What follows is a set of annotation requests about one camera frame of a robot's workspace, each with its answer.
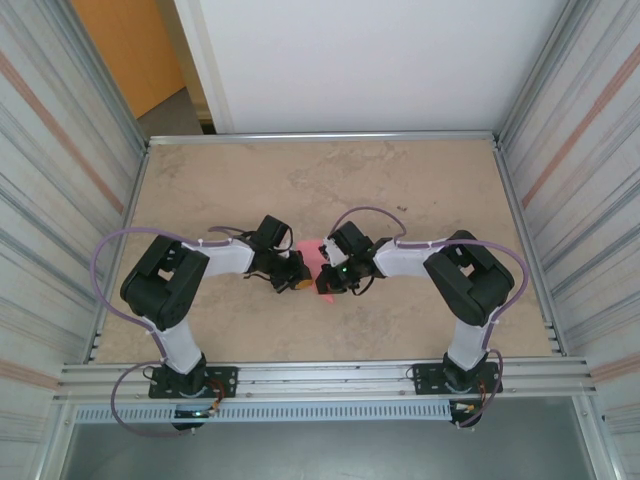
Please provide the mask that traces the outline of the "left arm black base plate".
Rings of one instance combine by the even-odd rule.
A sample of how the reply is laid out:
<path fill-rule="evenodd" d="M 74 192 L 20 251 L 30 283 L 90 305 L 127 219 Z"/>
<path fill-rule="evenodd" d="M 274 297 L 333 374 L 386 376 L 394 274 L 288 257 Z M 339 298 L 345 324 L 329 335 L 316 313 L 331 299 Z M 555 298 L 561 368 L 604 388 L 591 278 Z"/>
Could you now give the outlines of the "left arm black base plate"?
<path fill-rule="evenodd" d="M 150 380 L 151 399 L 216 399 L 236 396 L 237 367 L 201 367 L 179 374 L 169 367 L 154 367 L 144 376 Z"/>

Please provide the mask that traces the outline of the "grey metal bottom panel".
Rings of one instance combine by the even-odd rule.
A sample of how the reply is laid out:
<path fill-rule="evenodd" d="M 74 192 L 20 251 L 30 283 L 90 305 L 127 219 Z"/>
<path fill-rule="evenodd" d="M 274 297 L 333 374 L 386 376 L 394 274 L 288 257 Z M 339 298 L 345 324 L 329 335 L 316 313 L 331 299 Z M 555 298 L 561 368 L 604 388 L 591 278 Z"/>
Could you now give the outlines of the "grey metal bottom panel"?
<path fill-rule="evenodd" d="M 444 422 L 208 426 L 177 439 L 77 427 L 63 480 L 595 480 L 572 435 L 459 431 Z"/>

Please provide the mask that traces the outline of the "long aluminium table edge rail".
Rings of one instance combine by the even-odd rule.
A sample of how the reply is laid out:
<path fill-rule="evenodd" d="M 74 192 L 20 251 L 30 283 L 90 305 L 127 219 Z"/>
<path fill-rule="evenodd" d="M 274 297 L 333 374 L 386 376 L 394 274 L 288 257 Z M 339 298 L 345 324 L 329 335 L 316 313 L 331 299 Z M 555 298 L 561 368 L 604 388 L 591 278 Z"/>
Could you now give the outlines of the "long aluminium table edge rail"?
<path fill-rule="evenodd" d="M 152 136 L 149 146 L 216 145 L 262 143 L 329 143 L 363 141 L 487 140 L 494 142 L 491 131 L 437 130 L 393 132 L 322 132 L 322 133 L 253 133 L 219 135 Z"/>

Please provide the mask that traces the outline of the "short aluminium table edge rail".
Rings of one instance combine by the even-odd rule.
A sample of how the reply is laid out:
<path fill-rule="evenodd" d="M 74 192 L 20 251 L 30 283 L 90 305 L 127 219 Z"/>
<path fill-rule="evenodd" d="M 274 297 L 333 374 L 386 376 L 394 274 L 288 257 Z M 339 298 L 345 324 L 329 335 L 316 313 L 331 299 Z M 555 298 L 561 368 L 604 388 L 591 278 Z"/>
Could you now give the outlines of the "short aluminium table edge rail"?
<path fill-rule="evenodd" d="M 552 334 L 550 338 L 552 354 L 555 356 L 566 357 L 568 353 L 564 345 L 563 332 L 558 325 L 557 309 L 544 276 L 542 263 L 538 258 L 533 237 L 526 223 L 524 207 L 517 197 L 514 183 L 508 171 L 506 158 L 498 143 L 494 143 L 493 145 L 493 155 L 516 226 L 516 231 L 524 250 L 525 259 L 529 267 L 531 283 L 539 303 L 543 322 L 545 328 Z"/>
<path fill-rule="evenodd" d="M 126 230 L 131 227 L 133 221 L 136 205 L 149 163 L 150 151 L 151 147 L 148 146 L 144 155 L 141 157 L 141 163 L 137 170 L 130 197 L 125 208 L 124 217 L 119 228 L 115 232 L 107 234 L 98 242 L 90 259 L 89 276 L 94 297 L 96 298 L 97 307 L 92 321 L 91 335 L 87 341 L 86 353 L 83 358 L 84 363 L 91 363 L 95 360 L 96 352 L 100 346 L 104 324 L 110 312 L 109 300 L 114 290 L 117 273 L 126 244 Z M 98 260 L 102 250 L 112 241 L 115 242 L 114 253 L 111 255 L 110 261 L 107 264 L 106 280 L 100 282 L 97 275 Z"/>

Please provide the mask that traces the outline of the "white door frame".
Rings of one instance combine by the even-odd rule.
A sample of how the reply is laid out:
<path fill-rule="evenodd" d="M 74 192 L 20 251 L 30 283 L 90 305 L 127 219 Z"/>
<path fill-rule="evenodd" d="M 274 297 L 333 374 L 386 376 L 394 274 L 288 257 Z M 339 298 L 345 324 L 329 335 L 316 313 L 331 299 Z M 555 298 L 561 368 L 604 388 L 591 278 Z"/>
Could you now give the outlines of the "white door frame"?
<path fill-rule="evenodd" d="M 185 38 L 186 85 L 202 124 L 217 134 L 236 132 L 204 13 L 204 0 L 173 0 Z"/>

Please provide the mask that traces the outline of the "pink paper sheet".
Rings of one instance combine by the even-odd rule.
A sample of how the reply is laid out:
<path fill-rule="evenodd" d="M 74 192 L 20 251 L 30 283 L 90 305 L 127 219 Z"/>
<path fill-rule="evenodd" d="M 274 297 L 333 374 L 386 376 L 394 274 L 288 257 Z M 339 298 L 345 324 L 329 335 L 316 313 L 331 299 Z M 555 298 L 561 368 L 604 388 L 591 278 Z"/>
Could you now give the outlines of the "pink paper sheet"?
<path fill-rule="evenodd" d="M 315 281 L 321 273 L 322 266 L 327 263 L 327 260 L 320 252 L 320 247 L 322 245 L 323 242 L 321 239 L 300 240 L 296 243 L 296 249 L 301 252 L 304 264 L 310 271 L 311 286 L 313 287 L 314 292 L 325 302 L 333 304 L 334 296 L 331 294 L 320 294 L 315 284 Z"/>

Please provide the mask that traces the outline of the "wide aluminium mounting rail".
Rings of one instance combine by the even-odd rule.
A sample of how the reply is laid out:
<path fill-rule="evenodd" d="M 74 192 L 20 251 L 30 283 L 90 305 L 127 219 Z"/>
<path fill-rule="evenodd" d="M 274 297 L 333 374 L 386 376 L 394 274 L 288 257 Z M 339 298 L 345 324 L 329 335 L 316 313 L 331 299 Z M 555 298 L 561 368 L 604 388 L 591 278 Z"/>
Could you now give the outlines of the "wide aluminium mounting rail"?
<path fill-rule="evenodd" d="M 237 363 L 225 387 L 235 402 L 395 400 L 415 395 L 413 360 Z M 70 365 L 62 369 L 56 403 L 106 403 L 127 364 Z M 587 363 L 575 357 L 507 357 L 502 398 L 591 396 Z"/>

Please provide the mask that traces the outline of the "orange door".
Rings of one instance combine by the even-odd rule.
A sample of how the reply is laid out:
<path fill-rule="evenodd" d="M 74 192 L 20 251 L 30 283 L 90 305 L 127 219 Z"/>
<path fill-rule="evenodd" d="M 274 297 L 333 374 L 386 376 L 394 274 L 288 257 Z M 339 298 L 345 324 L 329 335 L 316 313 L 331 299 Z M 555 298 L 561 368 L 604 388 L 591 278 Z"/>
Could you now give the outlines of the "orange door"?
<path fill-rule="evenodd" d="M 139 118 L 185 87 L 156 0 L 71 0 Z"/>

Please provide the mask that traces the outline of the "corrugated translucent side panel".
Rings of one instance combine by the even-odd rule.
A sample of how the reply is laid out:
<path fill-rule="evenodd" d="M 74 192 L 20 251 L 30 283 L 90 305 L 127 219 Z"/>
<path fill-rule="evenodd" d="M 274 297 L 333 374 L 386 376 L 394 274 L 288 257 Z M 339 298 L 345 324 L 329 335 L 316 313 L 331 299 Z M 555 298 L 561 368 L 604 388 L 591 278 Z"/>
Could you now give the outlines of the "corrugated translucent side panel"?
<path fill-rule="evenodd" d="M 41 440 L 84 358 L 90 259 L 145 149 L 70 0 L 0 0 L 0 449 Z"/>
<path fill-rule="evenodd" d="M 501 135 L 557 329 L 604 418 L 640 431 L 640 0 L 574 16 Z"/>

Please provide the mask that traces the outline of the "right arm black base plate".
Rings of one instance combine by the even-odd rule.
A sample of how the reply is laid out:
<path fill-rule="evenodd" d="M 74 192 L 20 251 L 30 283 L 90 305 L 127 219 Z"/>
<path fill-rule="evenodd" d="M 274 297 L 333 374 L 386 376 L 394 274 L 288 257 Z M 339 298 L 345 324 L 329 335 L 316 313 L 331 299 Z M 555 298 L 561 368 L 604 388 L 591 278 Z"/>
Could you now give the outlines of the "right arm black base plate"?
<path fill-rule="evenodd" d="M 408 378 L 413 381 L 417 395 L 477 395 L 491 393 L 495 387 L 503 391 L 499 365 L 486 362 L 470 380 L 455 384 L 451 375 L 445 373 L 443 363 L 419 363 L 410 367 Z"/>

